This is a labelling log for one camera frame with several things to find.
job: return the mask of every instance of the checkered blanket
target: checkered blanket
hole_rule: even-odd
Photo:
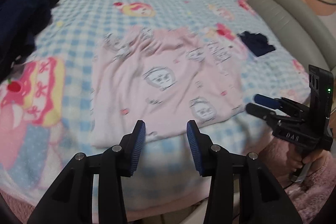
[[[258,58],[246,51],[244,103],[256,93],[302,102],[310,92],[304,68],[241,0],[60,0],[52,16],[36,37],[37,50],[23,75],[0,85],[0,188],[31,204],[37,204],[75,153],[102,152],[89,145],[88,134],[92,58],[97,41],[107,33],[122,37],[133,25],[187,26],[209,42],[221,34],[261,32],[276,51]],[[201,131],[240,154],[258,144],[265,124],[242,112]],[[201,182],[185,135],[147,143],[134,176],[122,180],[126,209],[164,204]],[[95,179],[95,215],[97,192]]]

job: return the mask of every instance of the blue and white checkered pattern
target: blue and white checkered pattern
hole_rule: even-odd
[[[156,15],[124,15],[113,5],[115,2],[144,2],[153,7]],[[215,15],[209,10],[209,4],[230,10],[235,20],[227,21]],[[136,24],[166,29],[187,26],[191,31],[199,32],[217,23],[225,24],[235,33],[246,30],[261,32],[277,50],[259,58],[249,53],[247,61],[242,64],[244,103],[252,102],[256,93],[279,97],[281,90],[291,89],[303,101],[310,92],[293,66],[293,57],[281,46],[265,22],[239,7],[237,0],[60,0],[52,14],[51,24],[36,39],[37,51],[30,60],[57,56],[63,58],[66,66],[62,122],[68,133],[58,147],[64,164],[77,152],[87,155],[102,152],[91,147],[87,137],[92,127],[90,89],[93,52],[96,42],[108,32],[122,37],[130,26]],[[211,137],[213,143],[237,154],[258,143],[264,130],[263,121],[245,112],[201,129],[202,133]],[[31,177],[33,181],[38,179],[36,174]],[[45,191],[30,190],[18,184],[14,186],[13,181],[17,179],[11,172],[1,176],[1,180],[2,185],[16,189],[21,198],[30,203],[36,204]],[[125,206],[127,210],[141,210],[164,204],[189,193],[202,180],[195,170],[185,134],[147,143],[134,176],[122,180]],[[97,212],[97,192],[95,180],[94,212]]]

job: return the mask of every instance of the navy blue cloth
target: navy blue cloth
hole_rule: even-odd
[[[238,36],[255,56],[259,57],[276,50],[273,45],[268,44],[267,37],[261,33],[250,33],[245,31],[238,34]]]
[[[27,57],[34,51],[34,36],[50,19],[48,0],[0,0],[0,82],[18,56]]]

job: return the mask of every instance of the ridged blue pad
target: ridged blue pad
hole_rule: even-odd
[[[193,155],[195,168],[199,172],[199,175],[201,176],[203,174],[202,154],[199,149],[197,140],[195,138],[194,130],[192,126],[190,125],[190,122],[187,123],[187,138],[188,138],[191,154]]]
[[[262,105],[271,109],[279,109],[281,107],[280,103],[277,100],[260,94],[256,94],[254,96],[254,101],[258,105]]]
[[[143,148],[143,144],[145,142],[145,138],[146,138],[146,125],[144,122],[142,122],[142,125],[138,133],[138,137],[136,139],[136,143],[134,145],[134,149],[131,155],[131,170],[130,170],[131,175],[133,175],[134,171],[136,171],[138,167],[138,162],[139,162],[140,154]]]

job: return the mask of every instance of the human hand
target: human hand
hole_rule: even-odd
[[[310,176],[312,173],[316,172],[322,167],[327,158],[327,154],[328,151],[323,149],[317,149],[311,152],[304,159],[302,159],[301,155],[296,152],[295,145],[290,143],[289,150],[287,152],[286,165],[291,169],[291,171],[295,172],[297,169],[302,168],[303,164],[312,162],[312,165],[307,173],[307,176]]]

